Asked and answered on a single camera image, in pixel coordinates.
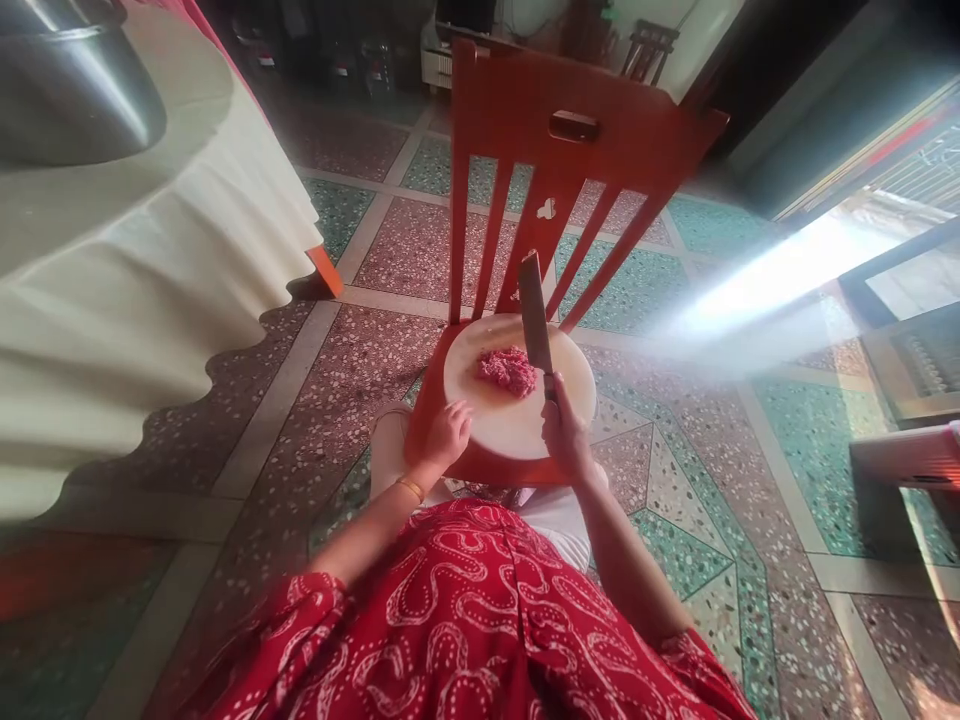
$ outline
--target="table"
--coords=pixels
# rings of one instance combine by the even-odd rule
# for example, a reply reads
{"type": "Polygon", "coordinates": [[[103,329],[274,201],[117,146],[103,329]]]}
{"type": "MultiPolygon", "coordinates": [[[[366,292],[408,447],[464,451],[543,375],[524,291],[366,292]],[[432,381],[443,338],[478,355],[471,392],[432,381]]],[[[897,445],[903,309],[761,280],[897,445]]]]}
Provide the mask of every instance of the table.
{"type": "Polygon", "coordinates": [[[0,167],[0,520],[35,517],[67,474],[140,442],[210,389],[206,362],[259,342],[323,242],[252,97],[195,28],[131,4],[165,137],[135,157],[0,167]]]}

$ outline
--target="white cutting board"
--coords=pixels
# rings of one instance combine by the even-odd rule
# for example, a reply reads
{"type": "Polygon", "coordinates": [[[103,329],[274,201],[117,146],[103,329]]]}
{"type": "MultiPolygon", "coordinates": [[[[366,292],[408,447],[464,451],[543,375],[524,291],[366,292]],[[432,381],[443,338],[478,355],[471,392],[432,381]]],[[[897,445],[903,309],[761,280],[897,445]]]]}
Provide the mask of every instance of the white cutting board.
{"type": "MultiPolygon", "coordinates": [[[[597,406],[597,386],[590,364],[569,335],[553,325],[547,326],[547,333],[553,369],[563,375],[577,415],[589,423],[597,406]]],[[[474,442],[504,457],[537,460],[548,455],[540,436],[543,373],[537,370],[537,387],[523,399],[476,377],[481,352],[511,345],[526,349],[519,315],[490,315],[470,323],[450,345],[443,366],[443,389],[448,402],[466,400],[473,408],[474,442]]]]}

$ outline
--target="steel pot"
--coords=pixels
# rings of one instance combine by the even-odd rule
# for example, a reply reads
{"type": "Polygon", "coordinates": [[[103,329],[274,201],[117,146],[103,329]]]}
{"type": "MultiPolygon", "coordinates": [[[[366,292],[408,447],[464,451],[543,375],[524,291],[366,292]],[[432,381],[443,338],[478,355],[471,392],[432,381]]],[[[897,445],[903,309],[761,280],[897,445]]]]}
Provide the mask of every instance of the steel pot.
{"type": "Polygon", "coordinates": [[[117,0],[0,0],[0,156],[46,165],[146,150],[163,101],[117,0]]]}

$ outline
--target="minced meat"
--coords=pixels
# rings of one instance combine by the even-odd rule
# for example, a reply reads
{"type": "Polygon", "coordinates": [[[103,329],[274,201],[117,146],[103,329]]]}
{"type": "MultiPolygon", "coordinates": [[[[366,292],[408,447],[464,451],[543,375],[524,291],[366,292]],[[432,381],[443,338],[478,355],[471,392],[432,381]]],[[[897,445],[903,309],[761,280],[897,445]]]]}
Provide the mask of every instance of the minced meat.
{"type": "Polygon", "coordinates": [[[527,353],[513,345],[506,350],[485,350],[477,358],[477,378],[486,380],[518,398],[525,398],[537,385],[537,371],[527,353]]]}

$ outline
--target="red patterned dress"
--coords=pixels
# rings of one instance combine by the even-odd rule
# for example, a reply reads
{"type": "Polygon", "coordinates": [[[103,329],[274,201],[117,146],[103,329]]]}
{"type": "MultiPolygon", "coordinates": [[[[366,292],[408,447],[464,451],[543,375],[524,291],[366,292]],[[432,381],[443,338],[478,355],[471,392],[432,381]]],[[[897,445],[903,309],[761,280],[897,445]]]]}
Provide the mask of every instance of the red patterned dress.
{"type": "Polygon", "coordinates": [[[287,580],[183,717],[753,718],[694,631],[647,645],[589,578],[499,505],[414,515],[348,595],[287,580]]]}

